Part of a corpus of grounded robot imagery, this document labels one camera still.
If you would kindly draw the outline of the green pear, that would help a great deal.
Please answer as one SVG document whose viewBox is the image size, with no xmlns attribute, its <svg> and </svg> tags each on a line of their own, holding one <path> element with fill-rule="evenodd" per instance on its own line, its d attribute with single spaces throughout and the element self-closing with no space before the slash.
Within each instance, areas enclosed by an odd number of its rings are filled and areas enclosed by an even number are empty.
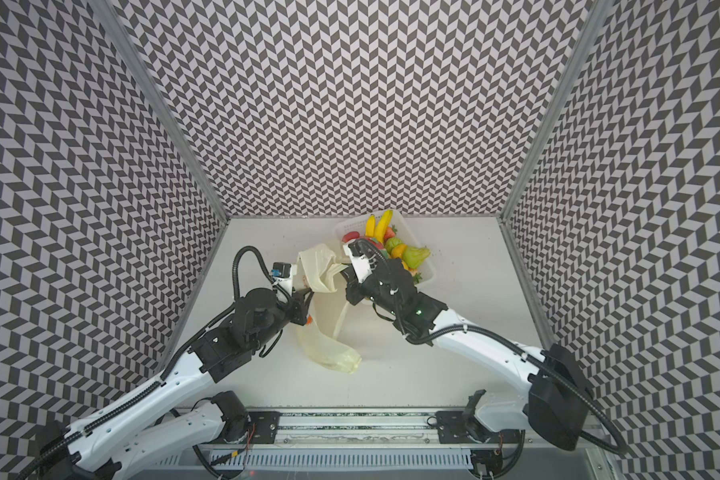
<svg viewBox="0 0 720 480">
<path fill-rule="evenodd" d="M 426 247 L 408 246 L 402 253 L 401 259 L 409 269 L 418 269 L 430 255 L 431 251 Z"/>
</svg>

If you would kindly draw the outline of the yellow plastic bag orange print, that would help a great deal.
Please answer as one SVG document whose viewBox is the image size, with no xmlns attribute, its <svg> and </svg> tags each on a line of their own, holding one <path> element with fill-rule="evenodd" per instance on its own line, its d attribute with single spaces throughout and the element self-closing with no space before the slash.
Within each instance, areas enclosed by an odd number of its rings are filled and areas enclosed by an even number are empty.
<svg viewBox="0 0 720 480">
<path fill-rule="evenodd" d="M 307 324 L 297 329 L 303 352 L 321 367 L 345 374 L 354 373 L 362 361 L 357 350 L 339 340 L 350 308 L 343 277 L 349 266 L 342 243 L 332 239 L 299 253 L 294 286 L 314 293 Z"/>
</svg>

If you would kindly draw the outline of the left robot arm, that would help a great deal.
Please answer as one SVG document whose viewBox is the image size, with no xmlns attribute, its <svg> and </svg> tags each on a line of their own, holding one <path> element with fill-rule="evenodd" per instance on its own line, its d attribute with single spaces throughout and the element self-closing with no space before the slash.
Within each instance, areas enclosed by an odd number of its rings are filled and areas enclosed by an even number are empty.
<svg viewBox="0 0 720 480">
<path fill-rule="evenodd" d="M 242 248 L 232 265 L 233 301 L 190 337 L 143 385 L 67 427 L 51 422 L 35 436 L 37 456 L 19 478 L 127 479 L 156 461 L 214 440 L 247 441 L 250 415 L 238 396 L 221 392 L 171 420 L 179 403 L 263 356 L 290 324 L 308 319 L 312 283 L 305 259 L 263 269 L 269 284 L 243 294 L 239 263 L 260 251 Z"/>
</svg>

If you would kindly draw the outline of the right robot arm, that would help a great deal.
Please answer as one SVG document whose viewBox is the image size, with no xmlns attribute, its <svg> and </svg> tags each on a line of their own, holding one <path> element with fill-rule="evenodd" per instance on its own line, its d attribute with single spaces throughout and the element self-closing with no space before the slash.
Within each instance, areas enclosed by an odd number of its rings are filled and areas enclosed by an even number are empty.
<svg viewBox="0 0 720 480">
<path fill-rule="evenodd" d="M 464 423 L 482 440 L 487 433 L 531 430 L 566 451 L 586 440 L 625 456 L 627 443 L 594 398 L 573 354 L 559 344 L 547 349 L 523 345 L 468 321 L 445 303 L 416 289 L 397 261 L 353 259 L 341 273 L 346 298 L 368 300 L 411 345 L 451 351 L 493 371 L 509 386 L 504 393 L 475 393 Z"/>
</svg>

